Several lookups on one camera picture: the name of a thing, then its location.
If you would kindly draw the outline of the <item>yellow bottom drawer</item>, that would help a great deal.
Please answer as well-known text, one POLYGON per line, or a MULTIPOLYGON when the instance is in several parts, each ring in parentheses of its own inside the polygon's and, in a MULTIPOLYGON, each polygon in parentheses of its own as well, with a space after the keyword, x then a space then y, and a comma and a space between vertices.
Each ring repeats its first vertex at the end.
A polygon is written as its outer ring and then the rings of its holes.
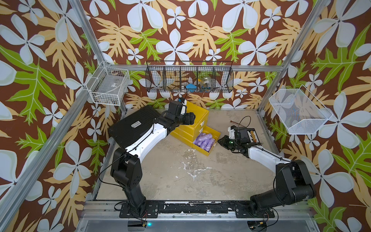
POLYGON ((206 126, 203 128, 200 135, 196 137, 195 141, 192 142, 191 147, 200 153, 209 156, 220 135, 220 132, 206 126))

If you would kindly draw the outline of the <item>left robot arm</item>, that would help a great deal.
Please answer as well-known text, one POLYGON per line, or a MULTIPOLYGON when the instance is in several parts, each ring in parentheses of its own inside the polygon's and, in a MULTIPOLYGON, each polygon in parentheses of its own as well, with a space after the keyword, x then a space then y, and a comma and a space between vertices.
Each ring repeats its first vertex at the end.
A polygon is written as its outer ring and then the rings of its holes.
POLYGON ((187 101, 180 98, 170 102, 169 108, 162 113, 146 105, 109 128, 119 145, 110 174, 123 189, 133 215, 142 217, 145 214, 146 198, 140 187, 141 163, 145 156, 180 125, 193 125, 195 118, 193 112, 187 111, 187 101))

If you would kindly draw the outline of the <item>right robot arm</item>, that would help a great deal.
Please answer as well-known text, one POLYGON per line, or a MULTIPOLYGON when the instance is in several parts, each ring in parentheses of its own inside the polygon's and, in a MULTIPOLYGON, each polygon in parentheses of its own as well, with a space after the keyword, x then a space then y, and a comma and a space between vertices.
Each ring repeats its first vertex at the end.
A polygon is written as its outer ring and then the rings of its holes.
POLYGON ((225 149, 254 160, 275 174, 272 189, 250 197, 245 208, 256 216, 276 206, 292 205, 316 197, 309 170, 302 160, 290 160, 262 146, 256 131, 231 126, 228 135, 218 140, 225 149))

